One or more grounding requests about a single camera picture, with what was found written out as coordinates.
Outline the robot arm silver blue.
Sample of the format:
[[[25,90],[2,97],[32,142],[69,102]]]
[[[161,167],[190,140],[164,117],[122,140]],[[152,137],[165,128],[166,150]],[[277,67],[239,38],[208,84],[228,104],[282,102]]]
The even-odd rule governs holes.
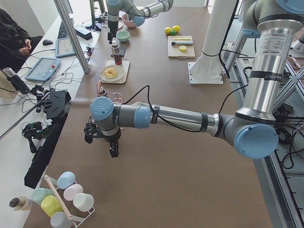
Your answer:
[[[84,128],[85,141],[91,143],[94,138],[103,138],[110,144],[111,156],[117,157],[122,127],[143,129],[151,124],[163,124],[191,133],[209,133],[251,159],[269,156],[279,143],[274,128],[275,98],[292,37],[303,26],[301,0],[246,1],[242,31],[257,32],[259,44],[244,85],[243,104],[234,115],[192,112],[130,100],[114,103],[101,96],[90,104],[91,120]]]
[[[119,11],[124,11],[137,27],[141,26],[146,19],[158,15],[161,12],[167,12],[173,6],[174,0],[159,0],[150,5],[139,9],[132,0],[107,0],[107,19],[109,32],[107,39],[112,44],[113,38],[118,31]]]

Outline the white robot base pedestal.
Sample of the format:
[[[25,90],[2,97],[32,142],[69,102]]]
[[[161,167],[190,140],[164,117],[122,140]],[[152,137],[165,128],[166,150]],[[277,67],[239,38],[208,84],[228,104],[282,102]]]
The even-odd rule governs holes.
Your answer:
[[[230,21],[233,20],[237,0],[214,1],[201,56],[188,63],[191,84],[222,84],[220,52],[225,42]]]

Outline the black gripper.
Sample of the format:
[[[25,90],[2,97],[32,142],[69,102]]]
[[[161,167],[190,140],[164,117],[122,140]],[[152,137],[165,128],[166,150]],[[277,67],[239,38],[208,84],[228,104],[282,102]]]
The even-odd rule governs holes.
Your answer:
[[[93,142],[94,138],[104,138],[107,142],[110,143],[109,152],[112,158],[116,158],[119,156],[119,144],[118,140],[121,137],[121,129],[115,130],[113,134],[106,135],[95,122],[86,123],[84,128],[85,133],[85,141],[88,144]]]
[[[112,44],[113,39],[116,38],[116,32],[118,31],[119,15],[103,13],[99,18],[108,22],[110,31],[108,32],[107,39],[109,43]]]

